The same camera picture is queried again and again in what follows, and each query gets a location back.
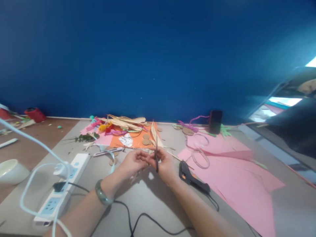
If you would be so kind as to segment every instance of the black cable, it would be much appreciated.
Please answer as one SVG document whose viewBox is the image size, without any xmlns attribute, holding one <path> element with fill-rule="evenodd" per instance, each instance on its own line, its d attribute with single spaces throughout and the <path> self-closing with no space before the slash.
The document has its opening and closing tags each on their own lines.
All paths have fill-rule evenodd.
<svg viewBox="0 0 316 237">
<path fill-rule="evenodd" d="M 53 188 L 56 192 L 61 192 L 61 190 L 63 189 L 64 185 L 66 184 L 66 182 L 58 182 L 58 183 L 54 183 L 53 185 Z M 84 191 L 86 192 L 90 192 L 88 189 L 84 188 L 84 187 L 81 187 L 80 185 L 78 184 L 74 184 L 74 183 L 71 183 L 69 182 L 69 184 L 73 185 L 73 186 L 76 186 L 77 188 L 80 188 L 80 189 L 83 189 Z"/>
<path fill-rule="evenodd" d="M 210 200 L 210 202 L 214 205 L 214 207 L 216 208 L 216 211 L 220 211 L 220 206 L 218 205 L 218 203 L 211 197 L 210 194 L 207 194 L 208 199 Z"/>
<path fill-rule="evenodd" d="M 69 184 L 74 185 L 74 186 L 76 186 L 76 187 L 78 187 L 78 188 L 81 188 L 82 190 L 85 190 L 86 192 L 89 193 L 89 190 L 88 190 L 88 189 L 86 189 L 86 188 L 84 188 L 84 187 L 81 187 L 80 185 L 77 185 L 77 184 L 74 184 L 74 183 L 69 183 Z M 186 228 L 184 228 L 183 230 L 181 230 L 181 231 L 179 231 L 179 232 L 177 232 L 177 233 L 171 233 L 171 232 L 167 231 L 165 228 L 163 228 L 155 219 L 153 219 L 153 218 L 152 218 L 150 215 L 148 215 L 147 213 L 142 213 L 142 214 L 139 215 L 139 217 L 137 218 L 137 221 L 136 221 L 136 223 L 135 223 L 135 226 L 134 226 L 134 228 L 132 229 L 131 217 L 130 217 L 129 209 L 128 209 L 127 205 L 126 205 L 124 202 L 116 201 L 116 200 L 114 200 L 113 203 L 119 203 L 119 204 L 122 204 L 123 206 L 126 207 L 126 209 L 127 209 L 127 214 L 128 214 L 129 229 L 130 229 L 130 231 L 131 231 L 131 237 L 134 236 L 134 232 L 135 232 L 135 230 L 136 230 L 137 223 L 138 223 L 140 217 L 142 217 L 142 216 L 146 216 L 146 217 L 148 217 L 149 219 L 151 219 L 151 220 L 152 220 L 153 222 L 155 222 L 156 225 L 158 225 L 163 231 L 165 231 L 166 233 L 168 233 L 168 234 L 170 234 L 170 235 L 179 235 L 179 234 L 181 234 L 182 232 L 184 232 L 184 231 L 186 231 L 186 230 L 190 230 L 190 229 L 194 230 L 193 227 L 186 227 Z"/>
<path fill-rule="evenodd" d="M 133 229 L 132 229 L 132 224 L 131 224 L 131 217 L 130 217 L 130 215 L 129 215 L 129 209 L 128 209 L 127 205 L 126 205 L 124 202 L 121 202 L 121 201 L 116 201 L 116 200 L 114 200 L 113 202 L 114 202 L 114 203 L 122 204 L 123 206 L 126 207 L 126 209 L 127 209 L 127 214 L 128 214 L 129 230 L 130 230 L 131 233 L 132 233 L 132 232 L 133 232 Z"/>
<path fill-rule="evenodd" d="M 84 188 L 84 187 L 82 187 L 82 186 L 80 186 L 80 185 L 78 185 L 78 184 L 74 184 L 74 183 L 69 183 L 69 184 L 71 184 L 71 185 L 73 185 L 73 186 L 76 186 L 76 187 L 78 187 L 78 188 L 80 188 L 80 189 L 82 189 L 82 190 L 85 190 L 85 191 L 88 192 L 88 193 L 90 192 L 88 189 L 86 189 L 86 188 Z M 207 197 L 209 198 L 210 202 L 216 207 L 216 210 L 219 211 L 219 210 L 220 210 L 220 206 L 218 205 L 218 203 L 211 197 L 210 194 L 208 194 Z M 184 228 L 183 230 L 181 230 L 181 231 L 179 231 L 179 232 L 171 233 L 171 232 L 167 231 L 165 228 L 163 228 L 155 219 L 153 219 L 153 218 L 152 218 L 150 215 L 148 215 L 147 213 L 142 213 L 142 214 L 139 215 L 139 217 L 137 218 L 137 221 L 136 221 L 136 223 L 135 223 L 135 225 L 134 225 L 134 228 L 132 229 L 131 217 L 130 217 L 129 209 L 128 209 L 127 205 L 126 205 L 124 202 L 121 202 L 121 201 L 116 201 L 116 200 L 114 200 L 113 202 L 114 202 L 114 203 L 118 203 L 118 204 L 122 204 L 123 206 L 126 207 L 126 209 L 127 209 L 127 214 L 128 214 L 129 229 L 130 229 L 130 231 L 131 231 L 131 237 L 134 237 L 134 232 L 135 232 L 135 230 L 136 230 L 137 223 L 138 223 L 140 217 L 142 217 L 142 216 L 146 216 L 146 217 L 148 217 L 149 219 L 151 219 L 153 222 L 155 222 L 156 225 L 158 225 L 163 231 L 165 231 L 165 232 L 168 233 L 169 235 L 179 235 L 179 234 L 181 234 L 182 232 L 184 232 L 184 231 L 186 231 L 186 230 L 194 230 L 193 227 L 186 227 L 186 228 Z M 250 230 L 252 231 L 252 233 L 254 234 L 254 236 L 256 237 L 256 234 L 255 234 L 255 232 L 253 231 L 251 225 L 249 225 L 248 222 L 246 222 L 246 223 L 247 223 L 247 225 L 249 226 L 249 228 L 250 228 Z"/>
<path fill-rule="evenodd" d="M 133 229 L 133 232 L 132 232 L 131 237 L 134 236 L 133 234 L 134 234 L 134 232 L 135 232 L 137 223 L 138 223 L 139 219 L 140 219 L 142 216 L 146 216 L 146 217 L 148 217 L 149 219 L 151 219 L 151 220 L 152 220 L 153 222 L 155 222 L 156 225 L 158 225 L 163 231 L 165 231 L 166 233 L 168 233 L 168 234 L 170 234 L 170 235 L 179 235 L 179 234 L 181 234 L 182 232 L 184 232 L 184 231 L 186 231 L 186 230 L 190 230 L 190 229 L 191 229 L 191 230 L 194 230 L 193 227 L 185 227 L 183 230 L 181 230 L 181 231 L 179 231 L 179 232 L 171 233 L 171 232 L 167 231 L 165 228 L 163 228 L 163 227 L 162 227 L 155 219 L 153 219 L 150 215 L 148 215 L 147 213 L 142 213 L 142 214 L 140 214 L 139 217 L 137 218 L 137 221 L 136 221 L 136 223 L 135 223 L 135 226 L 134 226 L 134 229 Z"/>
</svg>

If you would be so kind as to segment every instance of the yellow pom pom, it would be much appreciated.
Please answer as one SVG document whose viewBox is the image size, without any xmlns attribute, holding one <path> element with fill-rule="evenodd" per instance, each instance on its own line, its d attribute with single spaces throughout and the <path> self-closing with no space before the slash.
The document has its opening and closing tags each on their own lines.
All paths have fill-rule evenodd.
<svg viewBox="0 0 316 237">
<path fill-rule="evenodd" d="M 106 130 L 106 125 L 104 125 L 104 124 L 102 124 L 102 125 L 100 125 L 100 127 L 99 127 L 99 131 L 100 132 L 105 132 L 105 130 Z"/>
</svg>

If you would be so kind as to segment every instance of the blue wall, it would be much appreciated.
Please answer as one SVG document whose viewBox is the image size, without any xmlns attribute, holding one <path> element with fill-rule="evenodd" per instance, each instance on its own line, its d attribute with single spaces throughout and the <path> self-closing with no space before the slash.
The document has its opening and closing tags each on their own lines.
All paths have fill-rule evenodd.
<svg viewBox="0 0 316 237">
<path fill-rule="evenodd" d="M 0 1 L 0 103 L 240 123 L 316 56 L 314 0 Z"/>
</svg>

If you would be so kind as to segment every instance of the power strip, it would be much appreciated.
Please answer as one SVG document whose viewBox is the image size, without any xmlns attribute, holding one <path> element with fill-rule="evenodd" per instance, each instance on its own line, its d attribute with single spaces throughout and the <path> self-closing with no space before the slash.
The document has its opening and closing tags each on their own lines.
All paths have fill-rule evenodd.
<svg viewBox="0 0 316 237">
<path fill-rule="evenodd" d="M 69 182 L 70 183 L 77 183 L 80 176 L 83 173 L 83 170 L 86 168 L 89 160 L 91 158 L 90 153 L 85 154 L 77 154 L 73 161 L 71 162 L 71 165 L 73 167 L 73 171 L 70 175 Z M 63 191 L 66 188 L 66 196 L 63 198 Z M 56 214 L 56 207 L 59 203 L 61 203 L 58 216 L 60 216 L 63 213 L 63 210 L 71 196 L 72 191 L 74 190 L 75 186 L 73 185 L 66 185 L 63 187 L 63 189 L 60 192 L 55 192 L 54 190 L 50 193 L 47 200 L 43 204 L 43 206 L 39 210 L 39 214 L 43 215 L 49 215 L 50 220 L 42 218 L 42 217 L 35 217 L 34 218 L 34 224 L 35 228 L 39 227 L 47 227 L 52 225 L 55 214 Z"/>
</svg>

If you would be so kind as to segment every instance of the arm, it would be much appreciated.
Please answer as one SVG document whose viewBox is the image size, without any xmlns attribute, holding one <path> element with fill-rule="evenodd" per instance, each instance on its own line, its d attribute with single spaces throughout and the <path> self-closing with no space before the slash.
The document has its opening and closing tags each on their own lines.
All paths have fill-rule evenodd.
<svg viewBox="0 0 316 237">
<path fill-rule="evenodd" d="M 145 161 L 141 160 L 142 156 L 148 156 L 148 154 L 141 150 L 128 153 L 113 174 L 104 178 L 101 182 L 101 188 L 108 198 L 114 197 L 124 181 L 148 166 Z M 93 189 L 76 207 L 66 213 L 61 221 L 72 236 L 90 236 L 107 207 L 100 202 Z M 44 236 L 51 236 L 51 231 L 48 231 Z M 59 225 L 56 226 L 56 236 L 66 236 Z"/>
<path fill-rule="evenodd" d="M 159 175 L 161 179 L 171 188 L 183 209 L 191 220 L 196 232 L 201 237 L 231 237 L 240 236 L 235 228 L 209 205 L 207 205 L 185 182 L 183 182 L 175 171 L 172 157 L 161 147 L 158 148 Z M 146 161 L 156 168 L 154 154 L 145 158 Z"/>
</svg>

